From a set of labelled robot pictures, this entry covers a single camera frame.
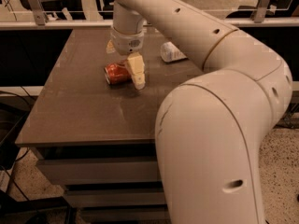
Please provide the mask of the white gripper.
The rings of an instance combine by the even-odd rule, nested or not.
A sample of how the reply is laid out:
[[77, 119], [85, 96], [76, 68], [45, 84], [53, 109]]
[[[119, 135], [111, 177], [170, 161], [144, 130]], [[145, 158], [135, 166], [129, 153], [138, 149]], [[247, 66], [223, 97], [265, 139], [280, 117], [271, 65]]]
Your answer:
[[120, 55], [128, 55], [125, 67], [137, 90], [145, 87], [145, 65], [142, 55], [138, 52], [143, 47], [143, 30], [113, 27], [111, 40], [107, 42], [107, 54], [117, 51]]

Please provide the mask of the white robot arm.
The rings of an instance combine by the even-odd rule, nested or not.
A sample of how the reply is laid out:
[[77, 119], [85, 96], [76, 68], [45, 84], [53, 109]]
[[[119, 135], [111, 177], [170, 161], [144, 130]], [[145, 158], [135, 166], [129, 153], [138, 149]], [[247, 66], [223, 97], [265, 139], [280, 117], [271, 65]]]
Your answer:
[[162, 102], [157, 160], [172, 224], [265, 224], [259, 148], [292, 97], [286, 62], [235, 26], [179, 0], [114, 0], [113, 30], [137, 15], [200, 70]]

